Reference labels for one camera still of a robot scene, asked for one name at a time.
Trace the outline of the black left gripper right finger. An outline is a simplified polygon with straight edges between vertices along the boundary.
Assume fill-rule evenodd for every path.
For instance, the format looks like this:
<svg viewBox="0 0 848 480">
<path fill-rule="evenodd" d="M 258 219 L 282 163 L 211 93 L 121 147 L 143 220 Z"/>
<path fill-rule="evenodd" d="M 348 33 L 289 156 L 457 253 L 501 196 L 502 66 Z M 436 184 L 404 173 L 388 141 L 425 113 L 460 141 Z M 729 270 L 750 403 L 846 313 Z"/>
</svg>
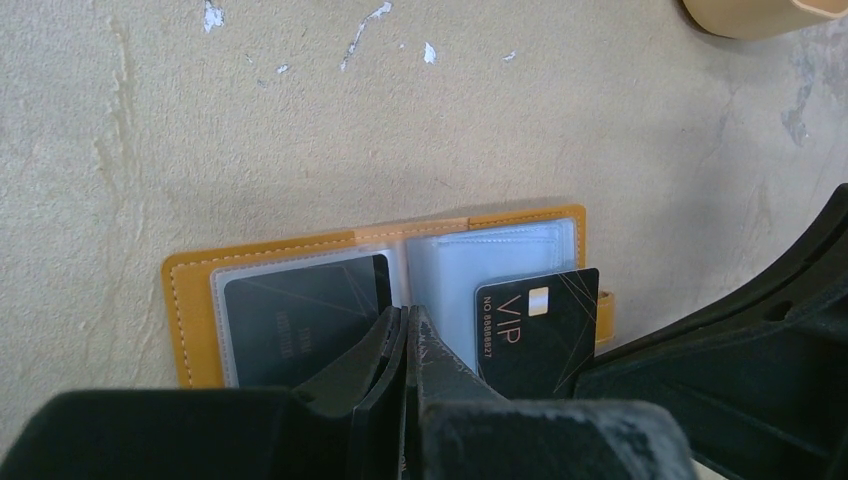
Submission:
<svg viewBox="0 0 848 480">
<path fill-rule="evenodd" d="M 408 320 L 407 479 L 693 479 L 688 441 L 642 401 L 508 400 L 441 340 L 421 306 Z"/>
</svg>

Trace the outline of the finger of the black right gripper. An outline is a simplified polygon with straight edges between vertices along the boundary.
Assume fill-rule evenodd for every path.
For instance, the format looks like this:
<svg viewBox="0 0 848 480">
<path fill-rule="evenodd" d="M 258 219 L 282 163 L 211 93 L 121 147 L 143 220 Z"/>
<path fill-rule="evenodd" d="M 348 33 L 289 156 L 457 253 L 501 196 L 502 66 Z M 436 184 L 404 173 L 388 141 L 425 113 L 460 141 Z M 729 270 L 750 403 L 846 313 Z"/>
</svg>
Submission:
<svg viewBox="0 0 848 480">
<path fill-rule="evenodd" d="M 729 479 L 847 475 L 847 188 L 720 300 L 597 357 L 579 399 L 665 408 Z"/>
</svg>

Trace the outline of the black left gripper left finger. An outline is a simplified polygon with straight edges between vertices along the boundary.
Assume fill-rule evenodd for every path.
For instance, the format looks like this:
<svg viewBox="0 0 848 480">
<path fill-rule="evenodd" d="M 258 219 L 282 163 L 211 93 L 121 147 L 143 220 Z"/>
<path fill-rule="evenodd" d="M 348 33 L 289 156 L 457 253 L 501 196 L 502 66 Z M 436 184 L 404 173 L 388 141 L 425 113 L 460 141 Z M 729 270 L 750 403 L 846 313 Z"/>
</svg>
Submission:
<svg viewBox="0 0 848 480">
<path fill-rule="evenodd" d="M 26 424 L 5 479 L 394 479 L 408 312 L 294 388 L 87 390 Z"/>
</svg>

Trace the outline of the black VIP credit card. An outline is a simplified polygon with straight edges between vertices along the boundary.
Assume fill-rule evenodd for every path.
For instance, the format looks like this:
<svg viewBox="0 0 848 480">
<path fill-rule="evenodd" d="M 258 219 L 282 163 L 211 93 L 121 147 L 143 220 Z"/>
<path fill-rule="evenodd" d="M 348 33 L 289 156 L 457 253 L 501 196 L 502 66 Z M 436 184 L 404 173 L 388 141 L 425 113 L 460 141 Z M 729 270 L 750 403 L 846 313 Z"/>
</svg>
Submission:
<svg viewBox="0 0 848 480">
<path fill-rule="evenodd" d="M 595 268 L 479 286 L 477 374 L 509 399 L 570 398 L 595 356 L 598 299 Z"/>
</svg>

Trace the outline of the orange leather card holder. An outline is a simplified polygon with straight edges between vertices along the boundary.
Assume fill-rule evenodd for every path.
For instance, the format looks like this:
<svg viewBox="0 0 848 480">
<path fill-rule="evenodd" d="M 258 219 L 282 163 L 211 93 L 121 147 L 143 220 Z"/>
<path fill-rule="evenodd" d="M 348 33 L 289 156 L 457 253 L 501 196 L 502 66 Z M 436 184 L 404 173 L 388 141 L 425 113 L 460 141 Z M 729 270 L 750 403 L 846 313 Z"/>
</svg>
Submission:
<svg viewBox="0 0 848 480">
<path fill-rule="evenodd" d="M 587 215 L 580 204 L 457 218 L 381 224 L 264 243 L 176 253 L 162 265 L 162 283 L 176 358 L 177 379 L 184 388 L 225 385 L 220 336 L 215 325 L 212 273 L 262 261 L 291 260 L 344 247 L 407 240 L 425 234 L 490 233 L 497 227 L 569 219 L 575 223 L 576 266 L 587 266 Z"/>
</svg>

